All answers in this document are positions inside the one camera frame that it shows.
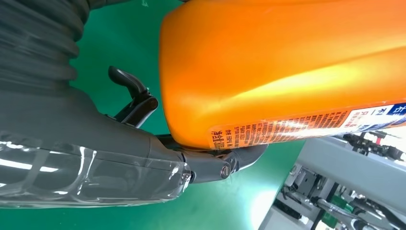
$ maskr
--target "clear plastic wrap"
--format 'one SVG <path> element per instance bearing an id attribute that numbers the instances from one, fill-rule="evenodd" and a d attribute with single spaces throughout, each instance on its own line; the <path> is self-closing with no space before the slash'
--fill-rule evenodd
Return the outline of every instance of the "clear plastic wrap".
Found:
<path id="1" fill-rule="evenodd" d="M 1 207 L 134 206 L 172 200 L 186 163 L 141 158 L 0 132 Z"/>

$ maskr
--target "gray metal panel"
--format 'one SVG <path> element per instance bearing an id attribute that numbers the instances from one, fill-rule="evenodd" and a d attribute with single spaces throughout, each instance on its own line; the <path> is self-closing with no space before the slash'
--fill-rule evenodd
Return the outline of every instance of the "gray metal panel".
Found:
<path id="1" fill-rule="evenodd" d="M 401 165 L 355 153 L 335 138 L 307 140 L 297 161 L 322 176 L 406 214 L 406 168 Z"/>

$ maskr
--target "gray plastic cover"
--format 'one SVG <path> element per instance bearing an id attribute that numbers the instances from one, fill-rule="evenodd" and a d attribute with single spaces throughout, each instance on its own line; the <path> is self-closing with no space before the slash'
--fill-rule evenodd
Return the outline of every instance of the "gray plastic cover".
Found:
<path id="1" fill-rule="evenodd" d="M 134 206 L 179 197 L 186 163 L 42 141 L 0 131 L 1 207 Z"/>

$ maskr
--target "gray flexible tube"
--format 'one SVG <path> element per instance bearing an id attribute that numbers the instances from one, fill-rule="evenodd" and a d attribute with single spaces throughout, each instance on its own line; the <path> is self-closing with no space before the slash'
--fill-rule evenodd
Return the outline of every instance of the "gray flexible tube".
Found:
<path id="1" fill-rule="evenodd" d="M 180 153 L 69 85 L 90 10 L 122 1 L 0 1 L 0 206 L 138 204 L 187 186 Z"/>

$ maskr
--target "screw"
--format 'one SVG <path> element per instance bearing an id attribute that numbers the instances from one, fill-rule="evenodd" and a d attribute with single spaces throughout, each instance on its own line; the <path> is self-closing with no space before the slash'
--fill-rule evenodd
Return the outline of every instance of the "screw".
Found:
<path id="1" fill-rule="evenodd" d="M 230 166 L 224 165 L 220 171 L 221 178 L 225 179 L 230 175 Z"/>
<path id="2" fill-rule="evenodd" d="M 149 105 L 151 106 L 151 108 L 156 109 L 158 107 L 158 101 L 152 100 L 149 102 Z"/>

